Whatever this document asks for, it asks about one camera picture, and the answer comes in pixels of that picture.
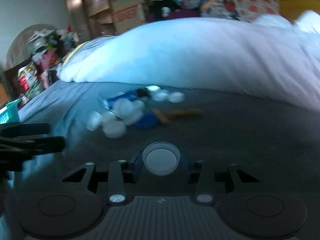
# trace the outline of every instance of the yellow wooden headboard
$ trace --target yellow wooden headboard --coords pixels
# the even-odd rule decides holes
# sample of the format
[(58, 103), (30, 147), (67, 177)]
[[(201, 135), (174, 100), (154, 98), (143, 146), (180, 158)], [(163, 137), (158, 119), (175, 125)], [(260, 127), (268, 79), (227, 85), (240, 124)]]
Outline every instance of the yellow wooden headboard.
[(320, 14), (320, 0), (279, 0), (280, 14), (293, 22), (306, 10)]

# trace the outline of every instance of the red polka dot fabric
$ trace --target red polka dot fabric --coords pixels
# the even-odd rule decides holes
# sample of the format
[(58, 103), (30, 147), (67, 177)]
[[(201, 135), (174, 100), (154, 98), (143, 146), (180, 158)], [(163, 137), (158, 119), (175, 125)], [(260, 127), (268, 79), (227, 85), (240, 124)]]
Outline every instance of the red polka dot fabric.
[(233, 0), (241, 21), (252, 22), (263, 14), (279, 14), (276, 0)]

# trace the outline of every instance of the purple fabric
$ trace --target purple fabric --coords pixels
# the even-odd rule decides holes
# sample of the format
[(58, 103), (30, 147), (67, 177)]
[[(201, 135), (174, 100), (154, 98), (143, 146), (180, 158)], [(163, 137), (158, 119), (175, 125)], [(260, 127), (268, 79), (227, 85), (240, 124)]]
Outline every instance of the purple fabric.
[[(164, 17), (165, 20), (171, 20), (171, 19), (178, 19), (178, 18), (189, 18), (189, 17), (200, 17), (200, 13), (195, 10), (191, 9), (180, 9), (178, 12), (172, 12), (170, 13), (167, 17)], [(153, 13), (148, 14), (147, 16), (147, 22), (156, 22), (159, 21), (160, 19), (156, 19), (153, 16)]]

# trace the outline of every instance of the wooden cabinet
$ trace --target wooden cabinet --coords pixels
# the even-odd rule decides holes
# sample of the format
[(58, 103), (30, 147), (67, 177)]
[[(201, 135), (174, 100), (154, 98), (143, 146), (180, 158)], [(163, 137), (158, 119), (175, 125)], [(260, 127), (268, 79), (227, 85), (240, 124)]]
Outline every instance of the wooden cabinet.
[(0, 83), (0, 107), (9, 101), (3, 82)]

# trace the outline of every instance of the cardboard box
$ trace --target cardboard box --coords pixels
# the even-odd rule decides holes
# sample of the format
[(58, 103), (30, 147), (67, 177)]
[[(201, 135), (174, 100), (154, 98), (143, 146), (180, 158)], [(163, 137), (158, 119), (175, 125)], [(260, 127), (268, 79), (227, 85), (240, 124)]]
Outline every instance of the cardboard box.
[(144, 2), (145, 0), (111, 0), (113, 22), (117, 34), (146, 22)]

